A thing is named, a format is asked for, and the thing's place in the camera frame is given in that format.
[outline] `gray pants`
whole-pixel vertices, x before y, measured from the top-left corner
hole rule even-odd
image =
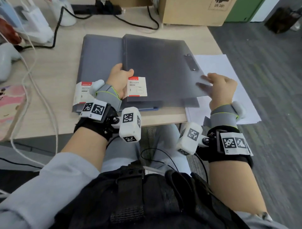
[[[175,150],[179,135],[175,124],[157,126],[153,148],[166,152],[175,163],[179,172],[190,174],[191,170],[186,156]],[[131,162],[138,160],[139,156],[139,143],[126,143],[121,138],[114,139],[106,150],[101,173],[116,170],[121,166],[127,166]],[[167,165],[176,169],[171,159],[163,152],[156,150],[153,160],[161,161],[165,164],[152,162],[150,167],[161,170],[162,172],[171,169]]]

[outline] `light wooden tabletop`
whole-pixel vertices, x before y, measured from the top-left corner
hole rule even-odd
[[[56,22],[45,2],[37,2],[45,18],[52,28]],[[123,18],[132,23],[155,27],[148,16],[147,8],[127,8]],[[32,74],[47,98],[56,115],[59,134],[72,133],[79,116],[72,113],[72,102],[76,86],[80,53],[83,37],[86,34],[99,34],[122,37],[125,34],[136,34],[156,38],[184,40],[193,54],[216,55],[221,50],[207,27],[164,25],[158,31],[151,31],[130,26],[117,20],[111,15],[94,15],[87,20],[77,20],[71,27],[60,27],[56,47],[53,50],[38,49],[38,61]],[[29,66],[34,61],[34,51],[27,49],[22,53]],[[3,84],[20,84],[26,73],[21,61],[13,63],[11,76]],[[49,116],[40,101],[29,79],[26,80],[31,88],[31,103],[23,119],[16,138],[29,138],[53,135],[54,130]],[[142,114],[142,126],[162,125],[186,122],[184,108],[162,108],[158,111],[145,111]]]

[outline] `pink notebook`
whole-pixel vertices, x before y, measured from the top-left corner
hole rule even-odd
[[[0,88],[0,141],[10,138],[26,101],[22,85]]]

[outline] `paper stack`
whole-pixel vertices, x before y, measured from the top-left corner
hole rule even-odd
[[[204,74],[217,73],[227,76],[238,82],[233,101],[240,102],[246,109],[246,117],[237,122],[237,124],[253,124],[261,121],[261,118],[256,111],[251,99],[241,84],[238,76],[236,75],[231,63],[226,55],[195,55],[194,56]],[[203,125],[205,116],[210,117],[211,110],[209,103],[211,98],[209,96],[197,97],[199,108],[186,108],[186,115],[188,122],[195,122]]]

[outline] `black harness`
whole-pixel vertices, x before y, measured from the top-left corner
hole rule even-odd
[[[145,175],[142,166],[129,165],[92,180],[55,216],[55,228],[249,227],[196,173]]]

